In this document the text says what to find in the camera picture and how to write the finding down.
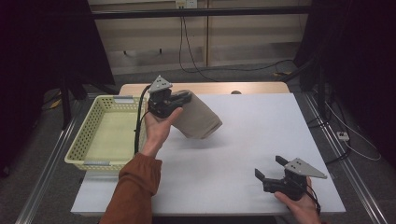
white table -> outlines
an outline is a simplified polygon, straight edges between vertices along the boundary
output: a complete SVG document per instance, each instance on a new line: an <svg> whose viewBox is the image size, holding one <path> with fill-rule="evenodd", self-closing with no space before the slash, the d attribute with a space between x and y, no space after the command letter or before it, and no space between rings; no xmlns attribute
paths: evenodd
<svg viewBox="0 0 396 224"><path fill-rule="evenodd" d="M290 93L211 94L198 96L223 121L205 140L187 139L177 129L157 158L163 160L162 180L153 197L157 216L281 215L289 210L271 193L263 192L254 175L282 178L275 162L280 155L301 158L330 176ZM117 174L87 172L72 212L100 216L111 199ZM313 178L322 213L345 212L330 178Z"/></svg>

wrist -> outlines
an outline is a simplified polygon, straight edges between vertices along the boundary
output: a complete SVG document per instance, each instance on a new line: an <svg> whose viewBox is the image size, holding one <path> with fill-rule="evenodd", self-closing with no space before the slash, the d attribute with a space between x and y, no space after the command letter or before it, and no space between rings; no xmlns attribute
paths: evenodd
<svg viewBox="0 0 396 224"><path fill-rule="evenodd" d="M143 145L143 149L140 153L145 156L155 158L161 146L162 144L159 144L158 142L148 140L145 145Z"/></svg>

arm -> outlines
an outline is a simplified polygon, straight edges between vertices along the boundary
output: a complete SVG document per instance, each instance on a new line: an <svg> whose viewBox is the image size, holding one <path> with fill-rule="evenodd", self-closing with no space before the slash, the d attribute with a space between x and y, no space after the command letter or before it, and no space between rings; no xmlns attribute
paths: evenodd
<svg viewBox="0 0 396 224"><path fill-rule="evenodd" d="M311 186L311 179L306 178L306 182ZM320 224L320 218L317 213L317 208L315 203L312 201L308 195L304 195L299 201L295 202L288 196L281 192L275 192L275 197L284 203L290 211L293 213L294 217L300 224Z"/></svg>
<svg viewBox="0 0 396 224"><path fill-rule="evenodd" d="M160 185L162 165L155 157L181 112L182 108L178 108L167 119L161 120L147 113L148 139L142 151L120 170L119 182L101 224L151 223L151 197Z"/></svg>

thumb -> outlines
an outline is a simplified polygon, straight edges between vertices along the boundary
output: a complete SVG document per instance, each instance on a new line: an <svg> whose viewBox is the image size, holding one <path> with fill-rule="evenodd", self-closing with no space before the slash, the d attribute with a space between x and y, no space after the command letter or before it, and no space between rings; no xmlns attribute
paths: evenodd
<svg viewBox="0 0 396 224"><path fill-rule="evenodd" d="M286 194L277 191L274 193L274 195L278 200L280 200L282 203L284 203L287 207L291 208L294 206L293 201Z"/></svg>

metal bracket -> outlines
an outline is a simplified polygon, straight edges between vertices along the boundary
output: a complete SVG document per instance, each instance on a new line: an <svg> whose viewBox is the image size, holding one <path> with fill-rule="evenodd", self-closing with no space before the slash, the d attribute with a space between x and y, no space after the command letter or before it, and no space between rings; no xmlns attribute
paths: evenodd
<svg viewBox="0 0 396 224"><path fill-rule="evenodd" d="M284 167L286 170L291 171L297 175L313 176L317 178L327 179L327 176L325 174L299 158L290 161Z"/></svg>
<svg viewBox="0 0 396 224"><path fill-rule="evenodd" d="M153 93L156 91L163 91L166 89L171 88L173 85L172 83L166 81L161 76L158 76L151 84L151 87L148 89L148 93Z"/></svg>

